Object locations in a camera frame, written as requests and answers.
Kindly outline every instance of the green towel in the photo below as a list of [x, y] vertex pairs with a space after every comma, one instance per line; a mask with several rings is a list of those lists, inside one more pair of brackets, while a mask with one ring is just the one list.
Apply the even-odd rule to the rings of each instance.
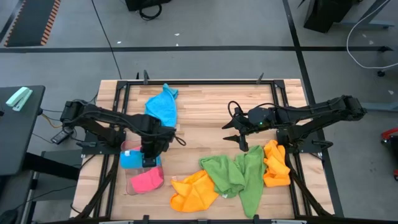
[[248, 153], [238, 154], [235, 161], [227, 156], [211, 156], [199, 160], [215, 183], [215, 192], [226, 198], [241, 197], [244, 213], [253, 218], [264, 188], [262, 176], [266, 170], [264, 150], [252, 146]]

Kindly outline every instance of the wooden table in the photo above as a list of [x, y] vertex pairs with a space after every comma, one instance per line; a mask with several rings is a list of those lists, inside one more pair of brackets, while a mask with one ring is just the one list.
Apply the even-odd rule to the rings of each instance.
[[[285, 89], [290, 106], [305, 106], [305, 96], [301, 81], [290, 79], [285, 81]], [[111, 110], [117, 80], [103, 80], [98, 92], [97, 105]], [[164, 170], [164, 184], [161, 188], [142, 195], [126, 193], [126, 176], [122, 168], [118, 169], [116, 188], [114, 191], [112, 220], [142, 220], [143, 215], [149, 215], [151, 220], [162, 219], [245, 219], [239, 197], [224, 199], [218, 197], [211, 207], [202, 212], [182, 213], [170, 207], [170, 198], [175, 192], [170, 184], [171, 177], [182, 180], [188, 175], [200, 170], [199, 158], [226, 154], [234, 159], [242, 153], [235, 142], [222, 138], [237, 134], [235, 129], [222, 130], [221, 127], [231, 120], [227, 104], [237, 101], [244, 111], [254, 106], [272, 102], [271, 88], [266, 85], [177, 85], [178, 110], [177, 136], [183, 138], [185, 147], [174, 141], [167, 152], [161, 154]], [[127, 114], [143, 113], [146, 101], [162, 91], [161, 85], [132, 86], [129, 93]], [[119, 110], [121, 111], [124, 93], [121, 93]], [[135, 134], [127, 132], [130, 140], [139, 140]], [[250, 146], [265, 145], [270, 139], [275, 139], [275, 130], [252, 134], [247, 137]], [[330, 193], [326, 184], [321, 160], [301, 154], [303, 172], [308, 189], [322, 204], [323, 208], [333, 213]], [[97, 155], [89, 161], [80, 172], [73, 207], [82, 210], [95, 193], [100, 176], [103, 156]], [[299, 188], [297, 197], [301, 214], [303, 200]], [[104, 193], [100, 216], [104, 215], [108, 191]], [[267, 188], [264, 186], [262, 198], [257, 209], [260, 218], [293, 218], [292, 202], [288, 187]]]

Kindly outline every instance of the orange towel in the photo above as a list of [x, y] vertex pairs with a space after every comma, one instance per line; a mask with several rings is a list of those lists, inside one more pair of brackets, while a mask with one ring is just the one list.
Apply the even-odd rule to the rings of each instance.
[[198, 171], [183, 181], [171, 182], [177, 193], [170, 199], [170, 206], [179, 212], [206, 210], [218, 196], [214, 191], [214, 183], [205, 170]]
[[268, 168], [262, 176], [267, 187], [285, 186], [290, 184], [290, 169], [285, 165], [285, 147], [278, 146], [275, 140], [269, 141], [264, 147], [266, 158], [264, 163]]

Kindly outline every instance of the gray floor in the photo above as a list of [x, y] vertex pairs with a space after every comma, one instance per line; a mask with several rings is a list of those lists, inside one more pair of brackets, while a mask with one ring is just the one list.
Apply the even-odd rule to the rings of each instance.
[[[307, 3], [289, 0], [301, 46], [344, 46], [349, 29], [333, 26], [320, 34], [304, 29]], [[0, 27], [6, 23], [17, 0], [0, 2]], [[358, 20], [373, 0], [352, 8], [346, 19]], [[293, 46], [280, 0], [173, 0], [164, 5], [162, 15], [143, 21], [128, 12], [123, 0], [95, 0], [109, 41], [113, 47], [159, 47], [201, 45]], [[398, 24], [392, 1], [377, 19]], [[398, 29], [358, 30], [355, 46], [398, 45]], [[63, 0], [46, 48], [107, 47], [90, 0]], [[366, 65], [388, 65], [398, 61], [387, 52], [353, 52]], [[295, 52], [207, 51], [207, 52], [117, 52], [121, 75], [135, 78], [146, 69], [151, 78], [301, 78]], [[353, 95], [362, 102], [398, 100], [398, 70], [375, 76], [374, 70], [357, 66], [346, 52], [304, 52], [305, 64], [316, 101]], [[0, 86], [45, 85], [42, 107], [61, 110], [66, 100], [91, 99], [100, 80], [118, 79], [109, 52], [0, 54]], [[57, 118], [59, 114], [48, 113]], [[392, 170], [398, 168], [391, 153], [379, 143], [380, 133], [398, 126], [393, 113], [369, 112], [359, 122], [341, 122], [325, 129], [332, 165], [346, 217], [398, 220], [398, 182]], [[78, 130], [79, 138], [83, 131]], [[38, 118], [34, 133], [50, 139], [57, 130]], [[73, 141], [56, 146], [32, 137], [29, 151], [76, 149]], [[71, 200], [40, 202], [34, 220], [64, 220]]]

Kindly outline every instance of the black desk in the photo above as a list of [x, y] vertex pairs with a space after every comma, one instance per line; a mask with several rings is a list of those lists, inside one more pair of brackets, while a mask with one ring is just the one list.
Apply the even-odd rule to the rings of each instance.
[[44, 86], [27, 86], [33, 93], [21, 111], [13, 111], [6, 101], [20, 88], [0, 88], [0, 176], [15, 175], [23, 170], [33, 170], [77, 180], [79, 170], [59, 162], [45, 159], [27, 152], [30, 137], [38, 115], [42, 113], [40, 105], [44, 95]]

